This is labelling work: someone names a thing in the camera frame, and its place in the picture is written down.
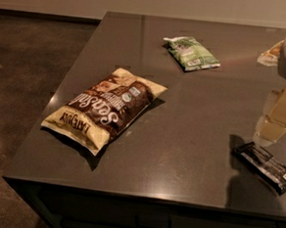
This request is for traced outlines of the brown and cream chip bag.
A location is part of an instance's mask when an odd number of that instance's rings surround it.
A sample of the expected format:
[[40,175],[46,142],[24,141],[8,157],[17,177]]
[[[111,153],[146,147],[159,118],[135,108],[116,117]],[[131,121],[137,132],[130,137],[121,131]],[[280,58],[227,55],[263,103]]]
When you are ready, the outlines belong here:
[[118,68],[48,115],[41,125],[96,156],[167,88]]

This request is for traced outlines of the orange white snack bag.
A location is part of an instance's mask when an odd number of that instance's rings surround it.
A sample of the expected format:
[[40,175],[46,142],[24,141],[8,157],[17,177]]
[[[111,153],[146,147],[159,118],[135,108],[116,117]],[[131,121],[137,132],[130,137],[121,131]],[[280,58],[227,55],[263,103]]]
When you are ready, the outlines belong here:
[[259,55],[257,61],[259,64],[264,66],[276,67],[278,65],[278,56],[280,56],[281,48],[284,41],[277,42],[272,47],[267,49],[265,52]]

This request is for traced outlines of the green jalapeno chip bag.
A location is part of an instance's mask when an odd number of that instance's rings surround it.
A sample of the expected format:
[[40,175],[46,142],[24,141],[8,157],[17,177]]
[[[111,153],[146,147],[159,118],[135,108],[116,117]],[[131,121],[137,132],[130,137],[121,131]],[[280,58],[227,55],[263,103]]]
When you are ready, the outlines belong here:
[[219,60],[202,46],[195,37],[165,38],[164,42],[167,43],[168,51],[186,72],[220,67]]

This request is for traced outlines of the black snack bar wrapper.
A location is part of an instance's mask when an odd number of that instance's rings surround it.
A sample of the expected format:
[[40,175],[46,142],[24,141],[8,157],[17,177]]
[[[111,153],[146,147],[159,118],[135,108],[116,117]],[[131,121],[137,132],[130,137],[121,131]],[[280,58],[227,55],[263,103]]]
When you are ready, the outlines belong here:
[[236,147],[233,154],[240,161],[248,163],[277,194],[286,193],[286,165],[276,160],[265,148],[249,142]]

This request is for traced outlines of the dark cabinet drawer front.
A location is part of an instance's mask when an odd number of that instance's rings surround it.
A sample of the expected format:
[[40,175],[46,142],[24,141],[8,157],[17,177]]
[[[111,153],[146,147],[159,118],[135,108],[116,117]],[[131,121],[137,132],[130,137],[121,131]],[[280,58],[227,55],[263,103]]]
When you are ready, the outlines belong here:
[[5,181],[52,228],[286,228],[286,221],[249,214],[15,178]]

